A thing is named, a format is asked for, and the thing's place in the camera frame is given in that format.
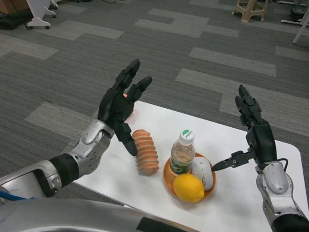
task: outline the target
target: black cable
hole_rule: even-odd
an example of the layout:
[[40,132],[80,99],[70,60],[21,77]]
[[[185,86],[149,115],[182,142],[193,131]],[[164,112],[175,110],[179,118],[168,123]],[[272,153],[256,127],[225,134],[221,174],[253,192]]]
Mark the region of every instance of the black cable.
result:
[[284,172],[285,172],[286,169],[287,169],[287,167],[288,167],[288,164],[289,164],[288,159],[286,159],[286,158],[281,158],[281,159],[278,159],[277,161],[285,161],[285,166],[284,166]]
[[116,3],[117,1],[125,1],[125,0],[115,0],[115,1],[113,1],[113,2],[106,1],[106,0],[101,0],[101,1],[103,1],[103,2],[105,2],[105,3],[108,3],[108,4],[114,4],[114,3]]

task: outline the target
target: orange bowl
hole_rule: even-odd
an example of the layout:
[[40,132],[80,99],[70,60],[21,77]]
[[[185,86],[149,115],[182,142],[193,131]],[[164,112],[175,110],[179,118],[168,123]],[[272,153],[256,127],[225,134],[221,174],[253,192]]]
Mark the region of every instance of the orange bowl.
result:
[[[204,157],[206,158],[205,156],[199,154],[199,153],[196,153],[195,154],[195,157]],[[177,197],[175,191],[174,191],[174,187],[173,187],[173,182],[175,180],[175,178],[178,176],[177,174],[175,174],[169,167],[169,164],[170,164],[170,159],[168,159],[164,165],[164,170],[163,170],[163,177],[164,177],[164,183],[165,185],[168,187],[169,191],[171,192],[172,195],[174,195],[174,197],[176,197],[177,199],[179,199],[179,197]],[[199,200],[198,202],[210,197],[216,187],[216,184],[217,184],[217,176],[216,176],[216,172],[212,172],[212,177],[213,177],[213,186],[211,189],[207,190],[207,191],[204,191],[205,195],[204,197]]]

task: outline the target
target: blue cable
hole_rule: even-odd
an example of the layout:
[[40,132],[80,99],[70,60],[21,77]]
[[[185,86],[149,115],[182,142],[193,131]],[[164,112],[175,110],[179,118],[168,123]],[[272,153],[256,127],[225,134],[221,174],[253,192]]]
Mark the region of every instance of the blue cable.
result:
[[10,201],[27,200],[27,198],[18,197],[18,196],[15,196],[15,195],[12,195],[10,193],[3,192],[3,191],[0,191],[0,197],[7,199],[7,200],[10,200]]

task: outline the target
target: wooden stool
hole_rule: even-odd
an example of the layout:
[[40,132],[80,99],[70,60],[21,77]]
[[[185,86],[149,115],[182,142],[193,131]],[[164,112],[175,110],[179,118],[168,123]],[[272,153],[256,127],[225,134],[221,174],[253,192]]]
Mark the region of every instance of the wooden stool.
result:
[[242,14],[242,22],[249,22],[253,15],[260,15],[261,21],[263,21],[266,14],[268,1],[269,0],[266,0],[264,5],[262,5],[257,2],[257,0],[238,0],[232,15],[234,15],[235,12],[240,12]]

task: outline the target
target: bottle label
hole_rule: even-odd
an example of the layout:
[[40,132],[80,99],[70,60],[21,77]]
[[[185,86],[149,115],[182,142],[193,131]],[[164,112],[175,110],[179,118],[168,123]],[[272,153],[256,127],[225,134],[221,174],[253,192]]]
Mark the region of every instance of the bottle label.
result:
[[176,164],[172,159],[170,159],[170,169],[177,175],[188,173],[190,171],[190,164],[179,165]]

